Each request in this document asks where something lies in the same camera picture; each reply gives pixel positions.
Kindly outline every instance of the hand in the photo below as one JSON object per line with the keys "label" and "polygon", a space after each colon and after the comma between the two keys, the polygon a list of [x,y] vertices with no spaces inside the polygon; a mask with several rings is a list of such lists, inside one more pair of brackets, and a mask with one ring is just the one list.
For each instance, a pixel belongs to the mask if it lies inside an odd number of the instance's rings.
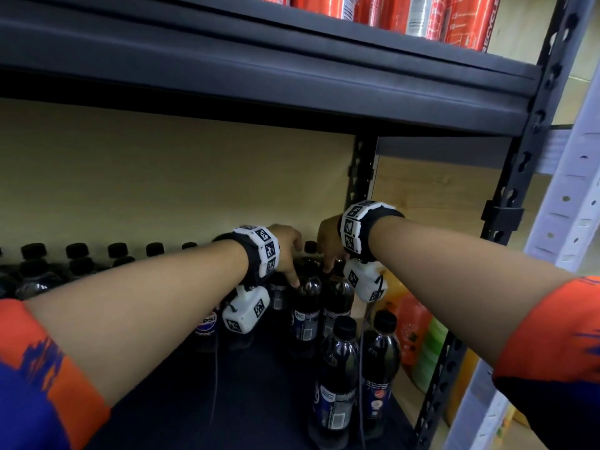
{"label": "hand", "polygon": [[279,241],[279,265],[277,271],[286,276],[291,287],[299,287],[300,280],[294,269],[294,261],[292,257],[292,247],[296,251],[302,251],[302,234],[292,226],[282,226],[281,224],[273,224],[268,229],[277,237]]}
{"label": "hand", "polygon": [[323,254],[323,272],[329,273],[334,267],[336,258],[348,260],[349,254],[341,244],[337,224],[341,215],[328,218],[321,222],[317,236],[317,251]]}

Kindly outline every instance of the wristband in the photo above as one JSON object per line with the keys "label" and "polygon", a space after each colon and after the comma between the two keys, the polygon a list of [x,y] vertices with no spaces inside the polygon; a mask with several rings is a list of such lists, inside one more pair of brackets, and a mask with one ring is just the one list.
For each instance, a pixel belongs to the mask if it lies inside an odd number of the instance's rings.
{"label": "wristband", "polygon": [[373,224],[384,216],[404,218],[402,213],[383,202],[363,200],[351,205],[338,222],[338,233],[346,252],[363,262],[375,262],[368,246],[369,233]]}
{"label": "wristband", "polygon": [[266,282],[279,265],[279,242],[269,229],[263,226],[240,226],[233,232],[224,233],[213,241],[234,240],[246,250],[248,272],[242,283],[244,286],[260,286]]}

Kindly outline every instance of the sleeve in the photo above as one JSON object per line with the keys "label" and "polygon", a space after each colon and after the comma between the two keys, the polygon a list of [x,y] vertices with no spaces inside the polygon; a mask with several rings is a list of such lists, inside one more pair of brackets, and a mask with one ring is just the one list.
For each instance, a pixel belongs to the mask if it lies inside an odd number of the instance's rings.
{"label": "sleeve", "polygon": [[7,450],[79,450],[110,409],[23,302],[0,300],[0,442]]}
{"label": "sleeve", "polygon": [[511,335],[494,384],[550,450],[589,448],[600,423],[600,278],[547,296]]}

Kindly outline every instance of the forearm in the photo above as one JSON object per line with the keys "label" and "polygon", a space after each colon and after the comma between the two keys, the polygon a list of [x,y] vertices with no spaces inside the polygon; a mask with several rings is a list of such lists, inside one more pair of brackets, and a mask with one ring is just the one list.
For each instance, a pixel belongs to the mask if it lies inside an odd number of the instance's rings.
{"label": "forearm", "polygon": [[166,358],[248,270],[225,240],[134,262],[26,302],[109,405]]}
{"label": "forearm", "polygon": [[573,278],[522,252],[398,217],[375,223],[369,247],[444,325],[491,365],[529,310]]}

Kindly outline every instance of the black shelf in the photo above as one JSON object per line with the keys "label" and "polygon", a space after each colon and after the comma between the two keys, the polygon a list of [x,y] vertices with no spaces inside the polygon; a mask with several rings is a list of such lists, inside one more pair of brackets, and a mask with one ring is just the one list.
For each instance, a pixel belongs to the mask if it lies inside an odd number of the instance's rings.
{"label": "black shelf", "polygon": [[[219,350],[218,392],[214,394],[214,355],[185,345],[176,350],[112,411],[111,420],[85,450],[179,450],[239,448],[314,450],[308,414],[314,398],[314,367],[291,361],[265,322],[245,350]],[[410,450],[415,432],[392,398],[386,433],[369,450]],[[361,448],[357,439],[347,450]]]}
{"label": "black shelf", "polygon": [[1,96],[347,133],[518,136],[541,78],[261,0],[0,0],[0,35]]}

